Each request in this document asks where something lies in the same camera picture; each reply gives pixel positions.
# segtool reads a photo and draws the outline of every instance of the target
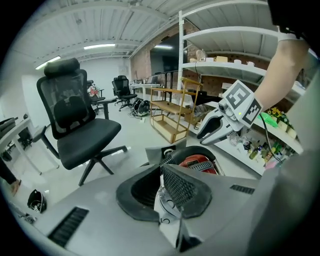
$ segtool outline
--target ceiling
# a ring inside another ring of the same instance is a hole
[[[20,31],[11,51],[34,67],[60,56],[80,62],[128,58],[178,22],[178,11],[208,0],[48,0]],[[115,44],[84,50],[85,46]]]

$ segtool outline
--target chair backrest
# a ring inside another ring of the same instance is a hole
[[[80,69],[76,58],[48,63],[44,74],[36,87],[55,139],[95,119],[87,92],[87,72]]]
[[[112,85],[116,91],[120,91],[120,96],[130,94],[129,80],[125,75],[115,77],[112,81]]]

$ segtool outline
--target ceiling light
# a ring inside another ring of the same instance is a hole
[[[57,57],[55,57],[55,58],[53,58],[53,59],[50,59],[50,60],[48,60],[47,62],[41,64],[40,66],[37,66],[35,69],[36,69],[36,70],[39,70],[39,69],[43,68],[45,65],[47,65],[47,63],[49,63],[49,62],[54,62],[54,61],[57,61],[57,60],[60,60],[60,59],[61,59],[61,57],[60,57],[60,56],[57,56]]]
[[[108,46],[115,46],[115,43],[106,43],[106,44],[96,44],[96,45],[90,45],[83,47],[85,50],[93,49],[93,48],[99,48],[99,47],[108,47]]]
[[[154,48],[171,50],[173,47],[170,45],[156,45]]]

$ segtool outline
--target mesh panel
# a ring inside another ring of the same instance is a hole
[[[164,186],[175,206],[180,210],[185,203],[195,196],[196,187],[164,166],[161,167],[161,170],[163,171]]]
[[[55,139],[59,139],[95,118],[87,93],[84,70],[38,81]]]

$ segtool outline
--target vent grille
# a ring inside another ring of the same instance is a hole
[[[88,210],[75,207],[48,236],[56,244],[65,247],[88,214]]]
[[[235,191],[239,191],[242,193],[250,194],[250,195],[252,195],[255,192],[254,188],[247,187],[247,186],[240,186],[240,185],[236,185],[236,184],[232,185],[230,187],[230,189],[235,190]]]

